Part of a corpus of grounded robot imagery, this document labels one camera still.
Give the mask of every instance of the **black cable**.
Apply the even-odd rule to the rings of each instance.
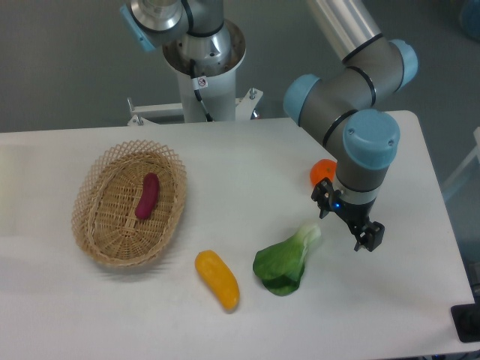
[[[190,78],[192,80],[195,79],[195,60],[193,60],[193,59],[190,60]],[[210,115],[210,112],[207,110],[207,106],[203,102],[202,95],[200,94],[200,90],[199,89],[193,90],[193,92],[195,93],[195,98],[198,100],[200,105],[202,105],[203,112],[205,113],[205,117],[207,119],[207,122],[213,122],[214,120],[213,120],[212,116]]]
[[[188,31],[190,31],[194,27],[194,15],[192,14],[192,9],[190,9],[190,5],[188,4],[187,0],[181,0],[181,4],[183,5],[185,13],[187,14]]]

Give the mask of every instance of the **cable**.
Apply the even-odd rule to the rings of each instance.
[[[192,80],[195,79],[195,60],[193,59],[190,60],[190,78]],[[214,119],[210,115],[209,111],[207,110],[207,106],[203,102],[202,95],[200,94],[200,90],[199,89],[193,90],[193,92],[195,93],[195,98],[198,100],[198,102],[202,106],[203,113],[205,114],[207,122],[213,122]]]

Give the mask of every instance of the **silver metal cylinder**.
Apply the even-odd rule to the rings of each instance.
[[[367,192],[358,192],[350,190],[348,187],[345,187],[340,181],[338,181],[337,176],[333,179],[333,188],[334,190],[340,190],[340,198],[345,202],[353,205],[364,205],[374,201],[377,198],[380,187],[373,189],[372,191]]]
[[[183,13],[180,0],[132,0],[130,6],[137,21],[156,32],[171,29]]]
[[[341,60],[381,33],[360,0],[307,0],[307,3]]]
[[[208,37],[195,37],[184,34],[177,41],[178,54],[186,68],[195,61],[196,76],[215,76],[224,72],[224,66],[230,62],[232,43],[228,28]]]

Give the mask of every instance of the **green vegetable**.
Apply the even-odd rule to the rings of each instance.
[[[253,272],[271,293],[277,296],[293,293],[300,287],[308,248],[320,236],[316,221],[303,224],[294,236],[256,253]]]

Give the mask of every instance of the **metal bracket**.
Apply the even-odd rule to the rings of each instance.
[[[236,99],[235,120],[244,121],[258,119],[260,116],[255,107],[263,96],[263,91],[257,88],[250,88],[242,99]],[[129,97],[127,99],[131,119],[128,125],[144,125],[148,120],[145,118],[166,118],[171,116],[182,116],[183,107],[181,103],[168,103],[164,105],[134,106]]]

